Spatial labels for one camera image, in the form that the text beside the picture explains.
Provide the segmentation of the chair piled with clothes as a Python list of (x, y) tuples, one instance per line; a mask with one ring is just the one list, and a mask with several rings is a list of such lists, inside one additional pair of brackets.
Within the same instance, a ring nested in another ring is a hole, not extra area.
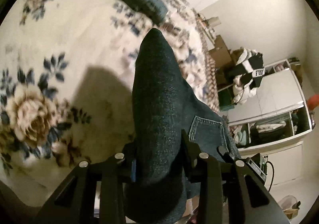
[(263, 54), (241, 47), (230, 51), (231, 61), (216, 73), (221, 111), (244, 104), (256, 95), (265, 76)]

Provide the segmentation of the white wardrobe shelf unit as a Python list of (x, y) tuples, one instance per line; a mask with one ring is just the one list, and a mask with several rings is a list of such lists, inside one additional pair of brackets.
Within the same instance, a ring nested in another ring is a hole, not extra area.
[(273, 165), (266, 185), (279, 186), (302, 176), (303, 139), (312, 123), (302, 87), (288, 59), (265, 66), (256, 95), (226, 112), (230, 127), (244, 130), (241, 156), (260, 153)]

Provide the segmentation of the floral bed blanket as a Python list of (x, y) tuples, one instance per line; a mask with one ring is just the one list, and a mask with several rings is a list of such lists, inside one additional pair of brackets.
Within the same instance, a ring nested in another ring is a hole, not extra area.
[(40, 207), (79, 161), (135, 135), (131, 90), (155, 23), (122, 0), (17, 0), (1, 24), (1, 187)]

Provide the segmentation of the beige cylindrical lamp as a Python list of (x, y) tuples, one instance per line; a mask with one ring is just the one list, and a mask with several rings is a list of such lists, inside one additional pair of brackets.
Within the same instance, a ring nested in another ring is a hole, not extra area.
[(221, 25), (221, 21), (218, 16), (212, 17), (208, 20), (208, 25), (210, 25), (212, 28), (215, 28), (218, 25)]

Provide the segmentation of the dark blue denim jeans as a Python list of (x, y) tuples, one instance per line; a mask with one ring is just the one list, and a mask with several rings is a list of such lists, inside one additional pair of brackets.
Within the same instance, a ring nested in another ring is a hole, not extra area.
[(125, 214), (138, 223), (175, 223), (187, 199), (200, 192), (183, 171), (182, 132), (215, 158), (219, 146), (236, 157), (239, 151), (224, 119), (196, 98), (171, 46), (155, 28), (136, 59), (132, 111), (136, 137), (124, 151), (132, 155), (134, 170), (125, 188)]

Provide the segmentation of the brown cardboard box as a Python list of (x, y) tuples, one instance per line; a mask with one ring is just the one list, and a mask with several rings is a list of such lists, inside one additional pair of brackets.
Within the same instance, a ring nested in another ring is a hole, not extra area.
[(217, 35), (215, 39), (214, 48), (209, 50), (211, 58), (215, 61), (215, 67), (229, 68), (234, 65), (232, 58), (229, 53), (229, 49), (226, 46), (222, 36)]

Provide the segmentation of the white bedside table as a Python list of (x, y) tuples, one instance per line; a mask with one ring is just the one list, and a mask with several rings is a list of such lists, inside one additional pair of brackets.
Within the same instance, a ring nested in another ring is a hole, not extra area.
[(200, 23), (208, 40), (214, 45), (216, 40), (216, 33), (213, 27), (208, 23), (207, 19), (200, 13), (197, 14), (197, 19)]

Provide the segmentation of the black white sweater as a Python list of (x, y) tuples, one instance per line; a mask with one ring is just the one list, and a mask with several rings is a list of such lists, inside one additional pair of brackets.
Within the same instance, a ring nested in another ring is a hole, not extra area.
[(250, 89), (260, 87), (264, 74), (263, 54), (247, 49), (243, 50), (236, 65), (229, 72), (236, 85), (244, 88), (248, 86)]

